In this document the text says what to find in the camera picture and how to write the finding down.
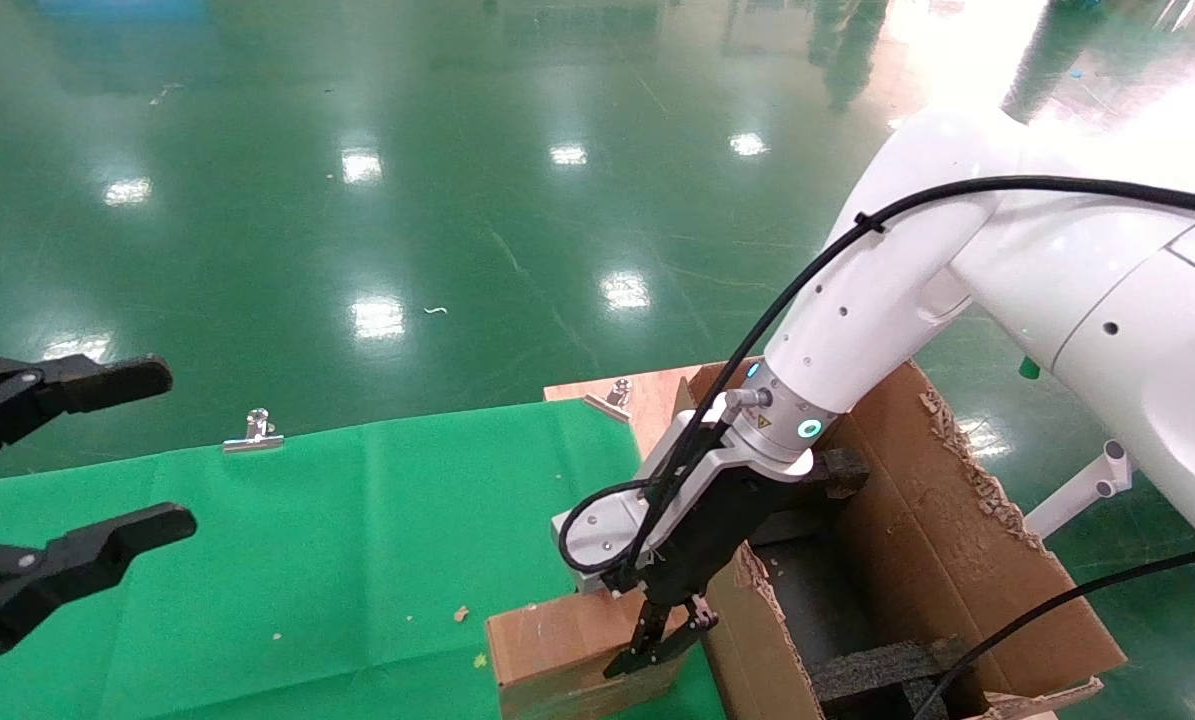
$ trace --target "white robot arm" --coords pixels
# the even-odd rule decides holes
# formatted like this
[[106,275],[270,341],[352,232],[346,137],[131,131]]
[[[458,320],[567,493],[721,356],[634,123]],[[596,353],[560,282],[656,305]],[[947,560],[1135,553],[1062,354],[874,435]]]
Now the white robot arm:
[[[847,208],[952,179],[1076,171],[1004,113],[930,109],[882,147]],[[766,367],[844,413],[972,302],[1085,401],[1195,527],[1195,213],[1047,192],[913,213],[798,296]],[[770,433],[744,420],[740,433]]]
[[[1000,111],[923,110],[877,152],[831,236],[859,210],[925,187],[1023,174],[1081,171]],[[1096,195],[963,195],[899,215],[795,297],[762,364],[703,420],[712,450],[648,534],[635,561],[646,605],[687,605],[707,624],[707,579],[779,505],[780,487],[807,474],[822,430],[972,302],[1086,402],[1195,527],[1195,211]],[[635,479],[662,473],[691,416],[674,420]],[[553,519],[580,589],[625,589],[615,585],[629,578],[596,568],[629,547],[646,500],[629,490],[586,513],[569,528],[568,513]],[[621,660],[607,673],[635,666]]]

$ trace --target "green tablecloth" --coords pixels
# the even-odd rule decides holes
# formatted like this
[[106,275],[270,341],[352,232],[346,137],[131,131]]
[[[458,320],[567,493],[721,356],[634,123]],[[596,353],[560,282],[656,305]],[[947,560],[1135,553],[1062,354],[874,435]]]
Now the green tablecloth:
[[[572,591],[547,519],[637,464],[629,429],[574,401],[0,480],[0,543],[155,501],[200,523],[0,657],[0,719],[495,719],[484,620]],[[624,716],[721,720],[701,648]]]

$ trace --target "wooden board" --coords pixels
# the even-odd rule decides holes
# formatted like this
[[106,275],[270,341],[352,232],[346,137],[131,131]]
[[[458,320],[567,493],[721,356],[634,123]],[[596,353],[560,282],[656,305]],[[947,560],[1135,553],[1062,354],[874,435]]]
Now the wooden board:
[[[652,450],[660,436],[669,427],[680,381],[684,379],[690,381],[698,369],[699,365],[688,365],[658,370],[657,373],[625,375],[625,379],[633,383],[633,389],[629,393],[629,405],[624,410],[633,418],[630,425],[633,427],[633,437],[637,438],[637,448],[642,450],[642,457]],[[611,386],[614,386],[617,380],[601,379],[601,381],[546,387],[543,388],[543,398],[545,400],[571,400],[571,398],[589,395],[589,393],[606,398],[606,393],[609,393]]]
[[[633,636],[642,592],[571,593],[486,621],[504,720],[599,720],[667,691],[685,656],[606,679],[602,670]],[[687,619],[679,607],[669,632]]]

